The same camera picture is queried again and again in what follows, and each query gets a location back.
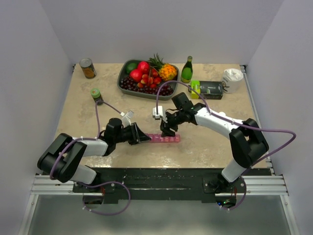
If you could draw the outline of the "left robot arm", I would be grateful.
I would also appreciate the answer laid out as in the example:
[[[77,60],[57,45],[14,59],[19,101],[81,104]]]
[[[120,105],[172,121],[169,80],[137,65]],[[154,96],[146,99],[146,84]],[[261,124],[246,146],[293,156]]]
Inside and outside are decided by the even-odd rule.
[[[59,134],[39,158],[37,168],[54,180],[62,183],[80,182],[90,192],[96,192],[101,188],[101,180],[95,170],[80,164],[83,157],[108,156],[118,143],[136,145],[150,140],[137,123],[124,126],[122,120],[111,118],[97,138],[74,138],[65,133]]]

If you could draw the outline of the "pink weekly pill organizer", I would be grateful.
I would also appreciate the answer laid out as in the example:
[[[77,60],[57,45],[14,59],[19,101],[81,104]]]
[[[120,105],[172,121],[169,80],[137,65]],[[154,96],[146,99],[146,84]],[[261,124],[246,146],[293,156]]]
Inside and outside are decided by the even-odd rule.
[[[174,137],[162,137],[161,134],[146,134],[153,143],[178,143],[180,142],[180,135]]]

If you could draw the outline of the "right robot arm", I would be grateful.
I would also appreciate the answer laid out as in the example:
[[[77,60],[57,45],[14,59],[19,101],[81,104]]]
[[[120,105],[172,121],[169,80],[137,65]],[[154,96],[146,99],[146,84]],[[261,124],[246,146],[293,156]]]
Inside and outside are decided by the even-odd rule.
[[[251,118],[243,121],[208,110],[203,103],[193,104],[185,93],[172,98],[176,109],[173,113],[162,106],[152,110],[154,119],[160,119],[163,137],[173,137],[178,126],[185,122],[213,130],[230,141],[233,160],[219,174],[218,187],[230,192],[235,181],[257,162],[268,150],[269,145],[257,122]]]

